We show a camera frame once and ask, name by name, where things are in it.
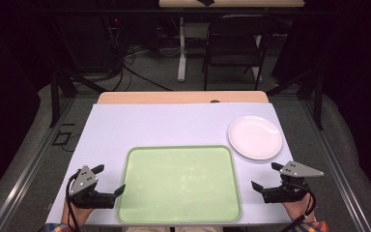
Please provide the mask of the aluminium floor rail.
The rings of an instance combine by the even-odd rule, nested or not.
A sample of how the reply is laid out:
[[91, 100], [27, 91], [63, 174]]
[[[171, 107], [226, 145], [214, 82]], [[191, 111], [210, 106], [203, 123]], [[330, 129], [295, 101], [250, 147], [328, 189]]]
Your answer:
[[35, 121], [0, 181], [0, 232], [6, 230], [13, 218], [43, 163], [49, 143], [54, 139], [73, 103], [74, 99], [63, 100], [60, 116], [53, 123], [51, 116], [54, 110], [49, 101], [41, 101]]
[[371, 232], [371, 226], [359, 205], [356, 195], [351, 188], [335, 153], [328, 142], [325, 132], [321, 130], [320, 127], [314, 122], [311, 104], [307, 101], [302, 101], [300, 105], [304, 110], [308, 121], [311, 123], [316, 136], [318, 137], [319, 143], [323, 149], [323, 154], [325, 155], [325, 160], [330, 175], [332, 176], [332, 179], [338, 188], [341, 199], [344, 202], [344, 205], [354, 223], [357, 232]]

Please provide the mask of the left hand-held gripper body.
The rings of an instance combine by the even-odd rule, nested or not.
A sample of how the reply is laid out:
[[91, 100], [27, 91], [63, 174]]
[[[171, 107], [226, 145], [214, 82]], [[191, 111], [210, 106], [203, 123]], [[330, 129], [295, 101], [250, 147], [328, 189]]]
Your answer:
[[114, 193], [103, 193], [96, 190], [99, 178], [87, 165], [78, 169], [71, 177], [69, 200], [77, 208], [112, 209], [116, 196]]

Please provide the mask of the black folding chair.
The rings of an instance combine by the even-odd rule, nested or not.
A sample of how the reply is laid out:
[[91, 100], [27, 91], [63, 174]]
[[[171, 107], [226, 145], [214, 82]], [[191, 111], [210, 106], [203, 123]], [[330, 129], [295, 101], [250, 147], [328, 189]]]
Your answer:
[[226, 14], [208, 27], [202, 72], [204, 89], [209, 67], [257, 68], [254, 89], [259, 86], [270, 38], [276, 33], [274, 18], [264, 14]]

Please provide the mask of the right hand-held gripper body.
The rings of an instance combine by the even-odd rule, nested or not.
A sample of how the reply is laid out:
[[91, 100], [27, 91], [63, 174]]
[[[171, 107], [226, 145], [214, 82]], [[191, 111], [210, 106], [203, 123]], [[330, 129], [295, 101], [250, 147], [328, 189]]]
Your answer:
[[325, 173], [305, 164], [288, 161], [278, 171], [281, 185], [276, 188], [264, 188], [262, 192], [266, 203], [296, 202], [310, 191], [305, 179], [309, 177], [323, 177]]

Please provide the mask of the black floor socket frame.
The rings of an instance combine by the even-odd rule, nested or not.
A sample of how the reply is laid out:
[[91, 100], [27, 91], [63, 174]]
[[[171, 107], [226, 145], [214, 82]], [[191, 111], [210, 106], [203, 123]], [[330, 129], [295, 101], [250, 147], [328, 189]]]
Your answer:
[[67, 145], [69, 140], [71, 139], [71, 133], [70, 132], [65, 132], [65, 131], [58, 131], [52, 145], [53, 146], [62, 146], [62, 145]]

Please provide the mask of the beige desk top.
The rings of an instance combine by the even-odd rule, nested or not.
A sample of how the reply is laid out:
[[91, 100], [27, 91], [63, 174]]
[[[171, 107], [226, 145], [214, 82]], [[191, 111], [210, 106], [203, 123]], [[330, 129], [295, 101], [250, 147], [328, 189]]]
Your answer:
[[[204, 8], [203, 0], [158, 0], [161, 8]], [[304, 0], [213, 0], [211, 8], [294, 8], [303, 7]]]

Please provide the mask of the wooden table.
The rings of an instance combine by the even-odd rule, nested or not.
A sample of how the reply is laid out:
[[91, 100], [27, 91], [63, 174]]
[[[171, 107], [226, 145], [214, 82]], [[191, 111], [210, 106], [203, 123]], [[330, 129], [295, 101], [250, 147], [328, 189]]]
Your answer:
[[204, 103], [204, 102], [262, 102], [269, 103], [262, 91], [170, 91], [170, 92], [104, 92], [98, 103]]

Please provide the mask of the light green tray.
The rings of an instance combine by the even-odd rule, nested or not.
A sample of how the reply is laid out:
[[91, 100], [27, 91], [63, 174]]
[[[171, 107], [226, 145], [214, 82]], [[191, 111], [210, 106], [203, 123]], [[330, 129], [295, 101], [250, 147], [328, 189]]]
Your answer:
[[124, 224], [232, 222], [242, 214], [226, 146], [133, 148], [123, 183], [117, 219]]

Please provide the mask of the white round plate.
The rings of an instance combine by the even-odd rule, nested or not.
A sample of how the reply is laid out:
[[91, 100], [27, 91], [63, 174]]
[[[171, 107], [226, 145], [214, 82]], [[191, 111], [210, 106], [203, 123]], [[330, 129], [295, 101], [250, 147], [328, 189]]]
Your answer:
[[282, 135], [275, 124], [259, 116], [242, 116], [231, 123], [228, 139], [233, 148], [252, 160], [267, 160], [282, 148]]

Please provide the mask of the dark computer with red light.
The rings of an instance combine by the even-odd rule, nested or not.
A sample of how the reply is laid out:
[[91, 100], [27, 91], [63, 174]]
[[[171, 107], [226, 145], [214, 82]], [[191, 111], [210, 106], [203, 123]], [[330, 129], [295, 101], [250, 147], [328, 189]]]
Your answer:
[[106, 22], [110, 41], [117, 45], [125, 35], [124, 28], [120, 23], [120, 19], [118, 17], [109, 17]]

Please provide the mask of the person's left hand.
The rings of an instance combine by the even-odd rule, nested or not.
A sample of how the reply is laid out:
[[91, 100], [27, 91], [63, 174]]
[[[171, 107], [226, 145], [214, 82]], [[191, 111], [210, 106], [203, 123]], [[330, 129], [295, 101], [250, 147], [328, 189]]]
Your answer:
[[72, 203], [65, 201], [61, 223], [75, 229], [77, 226], [84, 225], [89, 215], [93, 212], [93, 209], [77, 208]]

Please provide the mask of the pale lilac table mat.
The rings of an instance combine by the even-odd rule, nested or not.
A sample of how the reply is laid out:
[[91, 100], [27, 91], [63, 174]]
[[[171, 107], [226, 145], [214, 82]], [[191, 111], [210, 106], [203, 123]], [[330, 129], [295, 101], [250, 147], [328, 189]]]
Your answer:
[[230, 144], [228, 129], [242, 116], [259, 116], [278, 125], [274, 107], [269, 103], [218, 102], [179, 104], [96, 104], [93, 106], [72, 155], [67, 173], [72, 175], [83, 165], [103, 164], [97, 185], [99, 191], [112, 192], [125, 185], [123, 177], [127, 156], [136, 147], [222, 145], [233, 155], [242, 214], [232, 222], [124, 224], [117, 219], [119, 199], [110, 210], [94, 211], [88, 222], [103, 226], [174, 225], [260, 225], [284, 223], [288, 217], [279, 204], [267, 204], [251, 182], [267, 188], [280, 183], [271, 169], [272, 162], [285, 163], [292, 155], [286, 143], [271, 159], [249, 159]]

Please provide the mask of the white desk leg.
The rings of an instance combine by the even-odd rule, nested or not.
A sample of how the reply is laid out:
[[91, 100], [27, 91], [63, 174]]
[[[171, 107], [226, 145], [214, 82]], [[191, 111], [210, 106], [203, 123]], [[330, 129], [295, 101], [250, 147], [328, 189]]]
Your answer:
[[185, 39], [185, 22], [180, 18], [180, 58], [178, 67], [178, 81], [186, 81], [186, 39]]

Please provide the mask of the black metal stand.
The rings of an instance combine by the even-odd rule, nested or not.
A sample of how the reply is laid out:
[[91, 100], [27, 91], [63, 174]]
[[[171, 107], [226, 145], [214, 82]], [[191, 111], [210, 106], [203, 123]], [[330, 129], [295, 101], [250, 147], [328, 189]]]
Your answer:
[[89, 87], [90, 89], [103, 93], [105, 89], [90, 81], [89, 79], [79, 75], [76, 72], [65, 69], [57, 69], [52, 77], [50, 82], [50, 91], [51, 91], [51, 124], [53, 128], [60, 119], [61, 108], [60, 108], [60, 95], [59, 91], [62, 91], [67, 98], [75, 98], [77, 95], [76, 87], [73, 85], [73, 81], [82, 83], [83, 85]]
[[297, 91], [297, 98], [308, 100], [311, 94], [314, 94], [313, 102], [313, 121], [320, 131], [323, 130], [322, 125], [322, 102], [323, 102], [323, 87], [324, 78], [320, 71], [308, 70], [297, 77], [290, 79], [266, 92], [268, 96], [279, 94], [294, 83], [301, 81], [302, 84]]

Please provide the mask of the person's right hand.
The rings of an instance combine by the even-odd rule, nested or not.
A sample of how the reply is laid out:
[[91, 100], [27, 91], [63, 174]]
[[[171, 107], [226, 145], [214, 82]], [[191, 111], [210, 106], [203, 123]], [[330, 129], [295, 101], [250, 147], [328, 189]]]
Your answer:
[[311, 204], [313, 200], [309, 193], [307, 193], [301, 201], [296, 202], [284, 202], [283, 207], [285, 208], [288, 217], [291, 220], [295, 220], [298, 217], [305, 214], [308, 205]]

